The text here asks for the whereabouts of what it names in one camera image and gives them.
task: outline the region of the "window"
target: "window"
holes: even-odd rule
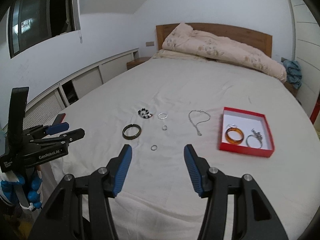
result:
[[[72,0],[15,0],[8,25],[14,57],[41,41],[74,31]]]

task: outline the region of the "wooden nightstand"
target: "wooden nightstand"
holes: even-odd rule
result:
[[[297,97],[298,89],[295,89],[293,85],[287,81],[284,83],[284,86],[294,97]]]
[[[151,57],[140,57],[140,58],[136,58],[133,61],[130,61],[127,63],[127,69],[132,69],[137,65],[140,65],[142,63],[145,63],[146,61],[148,61],[149,59],[151,59]]]

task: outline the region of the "dark bangle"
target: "dark bangle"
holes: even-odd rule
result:
[[[139,129],[139,131],[137,132],[137,134],[135,134],[135,135],[133,135],[133,136],[127,136],[127,135],[125,135],[124,132],[127,131],[127,130],[128,130],[129,128],[131,128],[131,127],[136,127],[136,128]],[[122,137],[123,137],[124,139],[126,139],[126,140],[133,140],[133,139],[138,138],[138,137],[140,136],[141,131],[142,131],[141,127],[138,126],[137,124],[134,124],[134,123],[133,123],[133,124],[129,124],[129,125],[127,125],[125,128],[123,128],[123,130],[122,130]]]

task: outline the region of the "blue gripper pad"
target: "blue gripper pad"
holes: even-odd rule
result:
[[[189,176],[193,185],[193,189],[198,193],[199,197],[204,194],[204,189],[202,188],[202,177],[196,166],[195,160],[193,159],[188,145],[184,147],[184,161],[186,162]]]
[[[63,122],[63,123],[49,126],[45,131],[45,133],[49,135],[54,135],[60,132],[67,131],[68,129],[69,129],[69,124],[67,122]]]
[[[123,155],[121,163],[119,164],[118,170],[116,171],[116,174],[115,174],[115,181],[112,189],[112,194],[114,195],[114,197],[116,197],[118,193],[122,190],[122,186],[131,163],[131,159],[132,159],[132,147],[128,146],[128,148],[126,149]]]

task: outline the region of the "cabinet door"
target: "cabinet door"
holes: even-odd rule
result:
[[[301,66],[297,99],[310,117],[320,92],[320,27],[303,0],[290,0],[295,24],[295,60]]]
[[[23,129],[45,124],[63,109],[65,109],[65,106],[56,89],[26,111]]]
[[[99,66],[99,69],[103,83],[106,83],[111,78],[114,78],[117,75],[120,75],[121,73],[127,71],[127,62],[131,60],[131,54],[128,54],[107,63],[101,64]]]
[[[90,91],[102,85],[98,67],[95,67],[72,80],[73,87],[80,99]]]

